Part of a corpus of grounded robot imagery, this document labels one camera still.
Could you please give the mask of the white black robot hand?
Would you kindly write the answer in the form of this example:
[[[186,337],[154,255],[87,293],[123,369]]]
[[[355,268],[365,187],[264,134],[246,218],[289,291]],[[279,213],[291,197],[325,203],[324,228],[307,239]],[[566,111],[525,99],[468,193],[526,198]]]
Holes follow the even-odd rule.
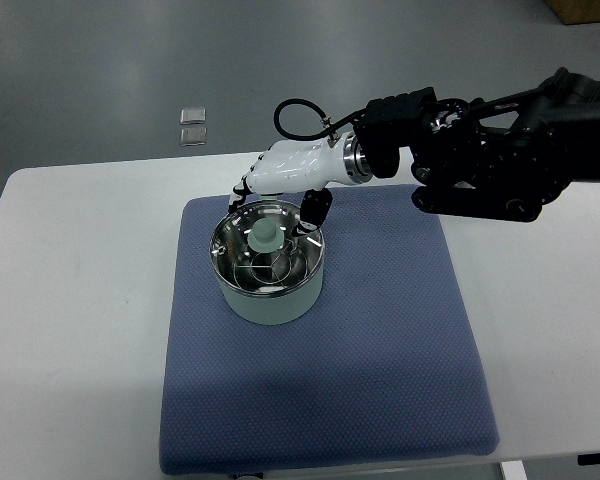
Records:
[[[293,235],[305,236],[321,228],[326,220],[333,201],[328,184],[353,186],[372,178],[366,157],[351,132],[335,142],[283,140],[261,153],[233,187],[228,211],[235,212],[252,194],[273,197],[302,192],[300,219]]]

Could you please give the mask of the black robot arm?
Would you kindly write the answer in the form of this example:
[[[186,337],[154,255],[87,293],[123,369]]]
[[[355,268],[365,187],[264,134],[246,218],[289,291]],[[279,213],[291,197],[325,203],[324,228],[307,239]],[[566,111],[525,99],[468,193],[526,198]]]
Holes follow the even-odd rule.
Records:
[[[492,101],[431,87],[375,99],[352,125],[377,178],[410,149],[425,213],[532,222],[572,182],[600,182],[600,81],[565,68]]]

